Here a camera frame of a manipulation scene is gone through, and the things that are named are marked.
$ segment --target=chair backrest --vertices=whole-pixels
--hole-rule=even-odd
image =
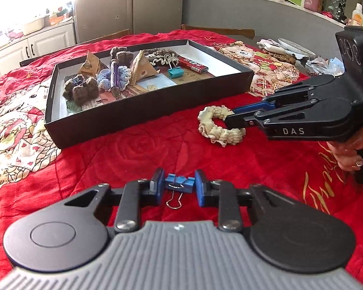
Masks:
[[[81,42],[80,44],[76,44],[76,45],[88,45],[88,44],[93,44],[93,43],[96,43],[96,42],[99,42],[99,41],[103,41],[103,40],[113,40],[113,39],[121,38],[121,37],[128,36],[128,35],[131,35],[131,34],[132,33],[131,33],[130,29],[125,29],[125,30],[121,30],[119,32],[116,32],[114,34],[110,34],[110,35],[102,36],[102,37],[99,37],[99,38],[96,38],[96,39],[92,39],[92,40],[88,40],[88,41],[85,41],[85,42]],[[52,55],[54,53],[57,53],[57,52],[59,52],[61,50],[66,50],[66,49],[70,49],[72,47],[75,47],[76,45],[72,45],[72,46],[67,47],[67,48],[64,48],[64,49],[60,49],[60,50],[57,50],[57,51],[53,51],[53,52],[44,54],[44,55],[39,56],[39,57],[35,57],[35,58],[31,58],[31,59],[24,60],[24,61],[22,61],[22,62],[19,63],[20,64],[20,67],[27,66],[30,63],[34,62],[35,60],[40,59],[41,57],[50,56],[50,55]]]
[[[214,32],[221,35],[230,35],[230,36],[244,36],[246,38],[253,39],[256,35],[254,29],[245,28],[245,29],[234,29],[234,28],[214,28],[214,27],[195,27],[190,25],[181,25],[182,30],[206,30],[208,32]]]

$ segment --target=white bottle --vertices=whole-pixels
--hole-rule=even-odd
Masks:
[[[362,26],[363,25],[363,14],[362,5],[360,3],[356,4],[356,9],[352,12],[351,25]]]

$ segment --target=refrigerator door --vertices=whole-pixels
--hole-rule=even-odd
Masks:
[[[180,29],[183,0],[133,0],[135,34],[167,33]]]
[[[132,29],[132,0],[76,0],[78,42]]]

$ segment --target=cabinet door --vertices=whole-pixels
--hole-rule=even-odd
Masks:
[[[46,32],[30,36],[28,44],[33,57],[70,47],[76,43],[73,24],[57,26]]]
[[[28,41],[16,42],[0,50],[0,76],[20,67],[20,62],[31,58]]]

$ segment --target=cream scrunchie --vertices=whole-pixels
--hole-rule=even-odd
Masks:
[[[198,120],[200,121],[199,132],[203,136],[208,137],[211,143],[218,142],[222,147],[225,147],[227,144],[238,144],[246,134],[245,129],[224,129],[221,126],[217,126],[212,120],[213,118],[224,120],[229,114],[234,114],[234,112],[225,106],[210,106],[204,108],[203,111],[199,112],[198,116]]]

